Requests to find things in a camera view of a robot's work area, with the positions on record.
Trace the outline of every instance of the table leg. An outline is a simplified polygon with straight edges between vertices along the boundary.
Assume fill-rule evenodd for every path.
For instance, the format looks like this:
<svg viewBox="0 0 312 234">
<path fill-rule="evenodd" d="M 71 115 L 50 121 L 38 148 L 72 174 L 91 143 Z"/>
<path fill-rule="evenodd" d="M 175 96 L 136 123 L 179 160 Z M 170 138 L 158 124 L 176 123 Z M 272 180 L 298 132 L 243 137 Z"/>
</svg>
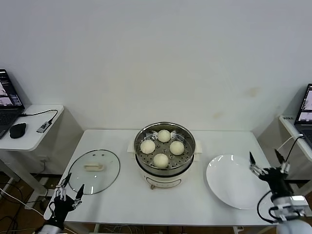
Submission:
<svg viewBox="0 0 312 234">
<path fill-rule="evenodd" d="M 45 195 L 47 189 L 43 187 L 19 162 L 7 164 L 7 166 L 22 178 L 30 187 L 32 187 L 38 194 Z"/>
<path fill-rule="evenodd" d="M 13 178 L 14 181 L 18 182 L 20 180 L 20 178 L 1 160 L 0 170 L 3 171 L 7 176 Z"/>
</svg>

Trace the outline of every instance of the cable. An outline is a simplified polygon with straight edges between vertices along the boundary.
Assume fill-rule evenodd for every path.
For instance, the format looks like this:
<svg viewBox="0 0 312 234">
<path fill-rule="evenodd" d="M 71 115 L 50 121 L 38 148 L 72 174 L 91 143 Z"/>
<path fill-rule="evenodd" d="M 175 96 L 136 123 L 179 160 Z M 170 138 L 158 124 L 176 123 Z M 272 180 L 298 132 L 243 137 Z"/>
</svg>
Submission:
<svg viewBox="0 0 312 234">
<path fill-rule="evenodd" d="M 19 229 L 19 230 L 10 230 L 9 232 L 21 232 L 21 231 L 26 231 L 26 230 L 35 230 L 35 228 L 25 228 L 25 229 Z"/>
<path fill-rule="evenodd" d="M 130 233 L 132 234 L 132 230 L 131 230 L 130 226 L 127 226 L 127 227 L 129 228 L 129 230 L 130 230 Z"/>
<path fill-rule="evenodd" d="M 10 196 L 11 198 L 15 199 L 16 201 L 19 201 L 21 204 L 23 204 L 24 206 L 28 207 L 29 209 L 36 211 L 39 215 L 41 215 L 43 217 L 43 214 L 41 214 L 39 211 L 35 210 L 34 208 L 31 208 L 30 206 L 27 206 L 24 202 L 18 200 L 17 198 L 13 197 L 12 195 L 9 195 L 6 191 L 4 191 L 3 189 L 0 188 L 0 190 L 2 192 L 4 192 L 5 194 L 7 194 L 8 196 Z"/>
<path fill-rule="evenodd" d="M 39 174 L 41 174 L 42 172 L 44 172 L 44 171 L 45 171 L 45 167 L 46 167 L 45 161 L 43 161 L 43 170 L 40 171 L 40 172 L 38 172 L 37 174 L 35 174 L 34 177 L 36 177 L 36 176 L 38 176 Z"/>
<path fill-rule="evenodd" d="M 286 158 L 285 162 L 287 162 L 289 156 L 291 155 L 291 152 L 292 152 L 292 150 L 293 150 L 294 145 L 296 144 L 296 142 L 297 142 L 300 138 L 304 138 L 304 137 L 303 137 L 303 136 L 300 136 L 300 137 L 298 137 L 296 140 L 294 140 L 294 142 L 293 142 L 293 144 L 292 144 L 292 147 L 291 147 L 291 150 L 289 150 L 289 153 L 288 153 L 288 155 L 287 155 L 287 158 Z"/>
<path fill-rule="evenodd" d="M 17 186 L 15 186 L 14 184 L 11 184 L 11 183 L 0 183 L 0 184 L 9 184 L 9 185 L 13 186 L 14 188 L 16 188 L 19 191 L 19 193 L 20 193 L 20 199 L 23 200 L 23 194 L 22 194 L 21 190 Z M 5 200 L 7 200 L 9 202 L 12 202 L 12 203 L 15 203 L 15 204 L 19 204 L 19 202 L 10 201 L 5 196 L 3 196 L 1 193 L 0 193 L 0 196 L 2 196 Z"/>
<path fill-rule="evenodd" d="M 288 138 L 278 149 L 277 151 L 279 151 L 290 139 L 294 138 L 294 137 L 302 137 L 303 134 L 297 134 L 297 135 L 294 135 L 294 136 L 291 136 L 290 138 Z"/>
<path fill-rule="evenodd" d="M 72 232 L 73 234 L 77 234 L 77 233 L 73 232 L 72 230 L 69 230 L 68 228 L 64 228 L 64 229 L 66 229 L 66 230 Z"/>
<path fill-rule="evenodd" d="M 268 222 L 268 223 L 273 224 L 273 223 L 275 223 L 274 220 L 270 220 L 270 219 L 266 219 L 266 218 L 262 217 L 262 215 L 260 214 L 260 211 L 259 211 L 260 203 L 262 202 L 262 200 L 263 200 L 270 192 L 271 192 L 271 190 L 268 191 L 268 192 L 266 192 L 266 193 L 261 197 L 261 199 L 259 200 L 259 202 L 258 202 L 258 204 L 257 204 L 257 213 L 258 213 L 258 216 L 259 216 L 262 220 L 264 220 L 264 221 L 266 221 L 266 222 Z"/>
<path fill-rule="evenodd" d="M 23 113 L 23 114 L 20 114 L 19 116 L 20 117 L 25 117 L 25 116 L 36 116 L 36 115 L 41 115 L 43 113 L 47 113 L 47 112 L 50 112 L 50 111 L 56 111 L 56 113 L 54 114 L 54 116 L 48 121 L 48 123 L 52 123 L 52 120 L 54 119 L 55 116 L 57 116 L 57 114 L 59 113 L 58 110 L 56 109 L 51 109 L 51 110 L 47 110 L 47 111 L 42 111 L 42 112 L 39 112 L 39 113 L 35 113 L 35 114 L 27 114 L 27 113 Z"/>
</svg>

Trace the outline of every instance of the laptop keyboard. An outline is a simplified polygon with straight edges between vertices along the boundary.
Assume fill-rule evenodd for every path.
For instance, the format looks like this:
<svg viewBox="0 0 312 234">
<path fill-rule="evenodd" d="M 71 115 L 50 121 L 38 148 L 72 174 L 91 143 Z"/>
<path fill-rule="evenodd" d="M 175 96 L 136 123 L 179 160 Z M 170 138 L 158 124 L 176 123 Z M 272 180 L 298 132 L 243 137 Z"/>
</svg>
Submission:
<svg viewBox="0 0 312 234">
<path fill-rule="evenodd" d="M 17 113 L 0 113 L 0 125 L 8 125 L 16 118 Z"/>
<path fill-rule="evenodd" d="M 304 137 L 307 138 L 310 142 L 312 142 L 312 129 L 302 130 Z"/>
</svg>

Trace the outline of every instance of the electric steamer pot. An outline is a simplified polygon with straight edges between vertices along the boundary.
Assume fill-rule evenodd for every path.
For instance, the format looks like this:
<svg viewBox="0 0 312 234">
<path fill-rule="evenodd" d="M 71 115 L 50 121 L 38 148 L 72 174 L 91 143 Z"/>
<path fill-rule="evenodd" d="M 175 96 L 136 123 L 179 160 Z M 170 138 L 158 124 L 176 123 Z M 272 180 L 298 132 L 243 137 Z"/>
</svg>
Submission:
<svg viewBox="0 0 312 234">
<path fill-rule="evenodd" d="M 166 143 L 160 142 L 157 139 L 157 133 L 163 129 L 171 133 L 171 139 Z M 148 139 L 155 143 L 156 148 L 154 152 L 147 155 L 141 151 L 140 145 L 142 141 Z M 176 140 L 184 144 L 184 153 L 181 155 L 174 155 L 170 152 L 170 144 Z M 134 150 L 136 161 L 143 171 L 152 176 L 170 178 L 182 174 L 191 166 L 194 160 L 195 140 L 190 131 L 181 125 L 170 122 L 159 122 L 146 126 L 137 134 L 134 141 Z M 160 169 L 153 165 L 153 158 L 157 154 L 167 155 L 169 159 L 167 168 Z"/>
</svg>

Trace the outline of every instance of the silver metal rim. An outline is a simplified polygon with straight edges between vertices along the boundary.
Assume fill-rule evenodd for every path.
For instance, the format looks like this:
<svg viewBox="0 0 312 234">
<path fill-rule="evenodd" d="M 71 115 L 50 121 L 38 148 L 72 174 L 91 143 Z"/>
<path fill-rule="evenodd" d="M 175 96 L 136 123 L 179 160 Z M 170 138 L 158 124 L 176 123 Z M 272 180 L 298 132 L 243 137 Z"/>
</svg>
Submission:
<svg viewBox="0 0 312 234">
<path fill-rule="evenodd" d="M 72 169 L 72 167 L 73 167 L 73 165 L 75 164 L 75 162 L 78 161 L 81 157 L 85 156 L 85 155 L 88 154 L 88 153 L 91 153 L 91 152 L 94 152 L 94 151 L 98 151 L 98 150 L 104 150 L 104 149 L 91 150 L 91 151 L 88 151 L 88 152 L 84 153 L 84 154 L 81 155 L 79 158 L 77 158 L 77 159 L 73 162 L 73 164 L 70 166 L 68 173 L 70 173 L 70 170 Z M 105 188 L 105 189 L 107 189 L 107 188 L 109 188 L 109 187 L 115 182 L 115 180 L 117 179 L 117 177 L 118 177 L 118 175 L 119 175 L 119 172 L 120 172 L 120 160 L 119 160 L 118 156 L 117 156 L 114 152 L 112 152 L 112 151 L 110 151 L 110 150 L 104 150 L 104 151 L 108 151 L 108 152 L 112 153 L 113 155 L 115 155 L 115 157 L 117 158 L 118 163 L 119 163 L 119 170 L 118 170 L 117 176 L 116 176 L 116 178 L 112 181 L 112 183 L 111 183 L 109 186 L 107 186 L 107 187 Z M 69 182 L 68 182 L 68 185 L 69 185 L 69 187 L 70 187 L 73 191 L 75 191 L 75 193 L 77 193 L 77 191 L 71 186 L 70 180 L 69 180 Z M 98 191 L 98 192 L 96 192 L 96 193 L 94 193 L 94 194 L 101 193 L 101 192 L 103 192 L 105 189 L 100 190 L 100 191 Z"/>
<path fill-rule="evenodd" d="M 157 132 L 148 129 L 154 126 L 170 125 L 170 128 L 176 128 L 176 130 L 171 131 L 171 139 L 168 142 L 160 142 L 157 139 Z M 140 150 L 140 144 L 144 140 L 152 140 L 155 143 L 155 150 L 150 154 L 144 154 Z M 174 141 L 180 141 L 184 144 L 184 153 L 181 155 L 174 155 L 170 152 L 170 144 Z M 136 136 L 134 142 L 134 149 L 138 159 L 139 164 L 147 171 L 154 175 L 170 176 L 176 175 L 180 171 L 184 171 L 185 168 L 189 166 L 192 161 L 194 151 L 195 151 L 195 140 L 193 135 L 186 128 L 179 124 L 170 123 L 170 122 L 159 122 L 146 126 L 143 128 Z M 153 165 L 153 158 L 157 154 L 166 154 L 169 158 L 169 165 L 167 168 L 160 169 Z"/>
</svg>

